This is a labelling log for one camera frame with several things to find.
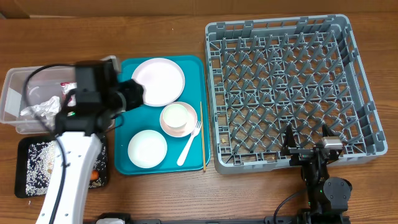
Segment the white cup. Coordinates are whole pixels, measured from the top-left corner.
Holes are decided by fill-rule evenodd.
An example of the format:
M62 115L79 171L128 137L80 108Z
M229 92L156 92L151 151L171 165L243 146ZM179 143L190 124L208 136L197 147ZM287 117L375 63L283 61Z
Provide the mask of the white cup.
M164 108L162 119L164 123L172 128L179 129L186 125L188 112L186 107L178 103L172 103Z

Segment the white bowl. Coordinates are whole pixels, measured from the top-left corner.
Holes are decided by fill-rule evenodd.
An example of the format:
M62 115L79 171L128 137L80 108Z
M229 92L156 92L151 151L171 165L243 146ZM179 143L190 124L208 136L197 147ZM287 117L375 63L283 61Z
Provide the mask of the white bowl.
M167 141L157 131L143 130L131 138L127 153L135 166L150 169L159 165L165 159Z

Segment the red snack wrapper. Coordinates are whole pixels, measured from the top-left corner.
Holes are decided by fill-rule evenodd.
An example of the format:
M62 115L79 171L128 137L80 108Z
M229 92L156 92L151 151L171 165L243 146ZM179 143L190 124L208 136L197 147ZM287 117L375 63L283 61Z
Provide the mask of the red snack wrapper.
M62 87L62 95L63 95L63 100L67 98L67 94L70 90L75 89L77 87L76 82L63 82L60 84ZM75 95L72 95L68 100L68 106L75 106L76 105L76 99Z

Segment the white paper napkin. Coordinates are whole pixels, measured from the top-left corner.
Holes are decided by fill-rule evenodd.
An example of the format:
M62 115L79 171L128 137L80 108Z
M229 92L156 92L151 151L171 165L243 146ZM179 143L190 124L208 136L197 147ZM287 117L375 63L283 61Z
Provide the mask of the white paper napkin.
M24 108L21 112L21 116L31 115L46 117L47 119L53 118L61 109L60 98L58 96L53 96L51 99L34 106L28 106Z

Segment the orange carrot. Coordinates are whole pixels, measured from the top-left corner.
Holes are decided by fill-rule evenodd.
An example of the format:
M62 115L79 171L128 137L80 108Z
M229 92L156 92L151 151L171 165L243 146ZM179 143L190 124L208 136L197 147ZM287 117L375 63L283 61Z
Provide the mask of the orange carrot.
M96 170L93 170L91 173L90 180L97 180L99 178L99 173Z

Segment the cooked rice with peanuts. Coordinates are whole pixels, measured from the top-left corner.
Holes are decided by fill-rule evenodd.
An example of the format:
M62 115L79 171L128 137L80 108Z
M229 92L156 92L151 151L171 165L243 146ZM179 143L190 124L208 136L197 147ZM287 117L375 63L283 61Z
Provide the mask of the cooked rice with peanuts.
M56 150L55 141L42 141L33 143L28 148L27 172L25 189L22 191L26 197L45 195L49 186L53 169L53 160ZM102 187L108 183L108 149L103 143L93 170L98 171L99 178L90 180L89 188Z

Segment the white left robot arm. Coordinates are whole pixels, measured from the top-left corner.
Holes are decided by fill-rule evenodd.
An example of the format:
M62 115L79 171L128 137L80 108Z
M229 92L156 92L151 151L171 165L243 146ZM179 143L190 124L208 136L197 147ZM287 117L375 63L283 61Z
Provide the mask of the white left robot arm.
M37 223L83 223L91 173L111 120L143 105L144 87L133 79L119 82L113 59L72 65L77 87L55 116L48 132L57 143L53 171Z

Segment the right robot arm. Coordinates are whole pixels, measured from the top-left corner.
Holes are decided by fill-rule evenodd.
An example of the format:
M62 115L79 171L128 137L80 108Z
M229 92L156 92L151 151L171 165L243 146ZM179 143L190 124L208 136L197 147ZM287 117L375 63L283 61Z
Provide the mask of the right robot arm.
M339 177L330 177L327 169L329 163L339 159L343 152L343 143L327 126L322 126L323 137L311 149L299 147L294 138L291 125L285 130L285 140L280 153L290 156L290 166L300 166L301 176L306 188L285 199L290 199L304 192L308 195L308 208L301 209L294 223L349 223L343 216L348 210L351 197L351 183Z

